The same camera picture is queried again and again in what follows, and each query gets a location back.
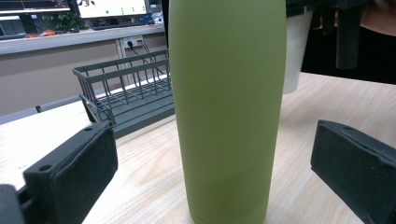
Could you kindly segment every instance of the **green bottle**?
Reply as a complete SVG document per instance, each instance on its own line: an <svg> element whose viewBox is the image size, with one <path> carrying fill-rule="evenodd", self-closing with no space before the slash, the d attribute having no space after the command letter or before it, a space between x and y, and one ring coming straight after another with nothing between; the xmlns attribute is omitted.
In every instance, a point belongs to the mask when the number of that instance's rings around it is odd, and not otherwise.
<svg viewBox="0 0 396 224"><path fill-rule="evenodd" d="M169 53L195 223L263 223L286 61L284 0L172 0Z"/></svg>

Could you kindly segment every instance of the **wooden table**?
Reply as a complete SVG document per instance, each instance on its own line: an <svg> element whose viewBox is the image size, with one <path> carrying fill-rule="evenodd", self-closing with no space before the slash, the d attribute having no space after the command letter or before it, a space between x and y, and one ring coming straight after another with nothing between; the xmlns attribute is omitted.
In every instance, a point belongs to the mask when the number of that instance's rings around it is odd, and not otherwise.
<svg viewBox="0 0 396 224"><path fill-rule="evenodd" d="M319 119L354 127L396 147L396 86L301 74L284 95L265 223L361 221L310 169ZM81 102L0 126L0 183L90 125ZM120 168L84 223L192 223L175 116L117 140Z"/></svg>

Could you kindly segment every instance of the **power socket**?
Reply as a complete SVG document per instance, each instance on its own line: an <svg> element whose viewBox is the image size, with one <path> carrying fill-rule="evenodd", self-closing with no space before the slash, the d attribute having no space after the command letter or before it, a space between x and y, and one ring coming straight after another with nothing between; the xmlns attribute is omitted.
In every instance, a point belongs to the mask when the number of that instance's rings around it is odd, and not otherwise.
<svg viewBox="0 0 396 224"><path fill-rule="evenodd" d="M123 38L124 48L125 49L129 48L128 41L131 41L132 45L134 47L142 46L142 43L140 42L140 40L143 40L143 36L142 35L134 35L134 36L124 37Z"/></svg>

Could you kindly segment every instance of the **gray metal rack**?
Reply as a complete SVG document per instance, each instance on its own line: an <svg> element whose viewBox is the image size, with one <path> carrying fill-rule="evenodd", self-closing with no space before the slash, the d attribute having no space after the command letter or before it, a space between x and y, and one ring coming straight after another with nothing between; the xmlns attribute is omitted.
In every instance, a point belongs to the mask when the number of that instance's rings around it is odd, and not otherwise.
<svg viewBox="0 0 396 224"><path fill-rule="evenodd" d="M175 113L169 71L165 49L77 67L73 74L90 121L111 121L121 137ZM111 90L109 82L119 88Z"/></svg>

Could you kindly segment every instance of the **green water bottle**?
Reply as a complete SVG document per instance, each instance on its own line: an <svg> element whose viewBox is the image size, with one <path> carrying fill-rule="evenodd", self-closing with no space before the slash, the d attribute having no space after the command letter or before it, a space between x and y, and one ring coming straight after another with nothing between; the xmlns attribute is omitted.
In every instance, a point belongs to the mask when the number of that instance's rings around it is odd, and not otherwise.
<svg viewBox="0 0 396 224"><path fill-rule="evenodd" d="M263 223L286 60L284 0L172 0L169 53L195 223Z"/></svg>

